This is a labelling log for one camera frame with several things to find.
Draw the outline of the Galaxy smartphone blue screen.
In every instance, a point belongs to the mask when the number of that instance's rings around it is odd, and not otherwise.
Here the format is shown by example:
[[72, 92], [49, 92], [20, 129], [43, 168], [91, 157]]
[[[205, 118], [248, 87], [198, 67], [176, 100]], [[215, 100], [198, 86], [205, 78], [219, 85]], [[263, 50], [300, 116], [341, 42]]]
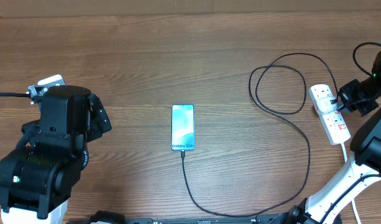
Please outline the Galaxy smartphone blue screen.
[[193, 105], [172, 106], [173, 151], [193, 151], [195, 149], [195, 107]]

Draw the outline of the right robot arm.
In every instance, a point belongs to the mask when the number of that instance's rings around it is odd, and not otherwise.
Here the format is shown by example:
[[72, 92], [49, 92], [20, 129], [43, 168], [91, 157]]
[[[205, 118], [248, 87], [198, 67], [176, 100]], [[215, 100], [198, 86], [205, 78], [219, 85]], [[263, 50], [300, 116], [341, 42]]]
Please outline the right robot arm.
[[[314, 85], [309, 94], [332, 145], [350, 140], [350, 156], [317, 193], [294, 206], [281, 223], [335, 223], [340, 211], [364, 189], [381, 180], [381, 51], [368, 78], [353, 80], [336, 96], [327, 85]], [[373, 115], [351, 136], [341, 112]]]

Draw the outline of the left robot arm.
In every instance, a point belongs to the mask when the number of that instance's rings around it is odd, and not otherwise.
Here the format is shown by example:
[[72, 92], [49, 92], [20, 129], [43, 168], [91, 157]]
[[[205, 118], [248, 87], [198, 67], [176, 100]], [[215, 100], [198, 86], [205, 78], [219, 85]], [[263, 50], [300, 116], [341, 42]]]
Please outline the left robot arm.
[[15, 149], [0, 161], [3, 223], [62, 223], [72, 187], [89, 161], [87, 144], [112, 129], [89, 89], [52, 86], [32, 100], [40, 119], [22, 126]]

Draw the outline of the white charger plug adapter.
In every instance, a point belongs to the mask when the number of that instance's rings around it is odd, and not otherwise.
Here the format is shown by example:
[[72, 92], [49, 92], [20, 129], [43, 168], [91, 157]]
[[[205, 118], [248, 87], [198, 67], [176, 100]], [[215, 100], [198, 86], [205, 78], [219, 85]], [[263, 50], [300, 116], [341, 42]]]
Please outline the white charger plug adapter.
[[338, 108], [336, 98], [333, 96], [319, 98], [316, 100], [315, 108], [318, 114], [328, 114], [336, 111]]

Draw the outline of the white power strip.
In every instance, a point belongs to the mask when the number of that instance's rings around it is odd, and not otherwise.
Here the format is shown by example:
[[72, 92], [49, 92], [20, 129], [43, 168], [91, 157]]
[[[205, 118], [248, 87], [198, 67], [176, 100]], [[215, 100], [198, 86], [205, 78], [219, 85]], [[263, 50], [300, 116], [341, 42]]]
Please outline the white power strip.
[[[314, 108], [317, 99], [327, 96], [335, 97], [329, 86], [324, 84], [312, 86], [308, 90], [308, 93]], [[328, 114], [318, 114], [318, 116], [331, 145], [343, 144], [350, 139], [350, 132], [344, 118], [342, 117], [342, 114], [338, 110]]]

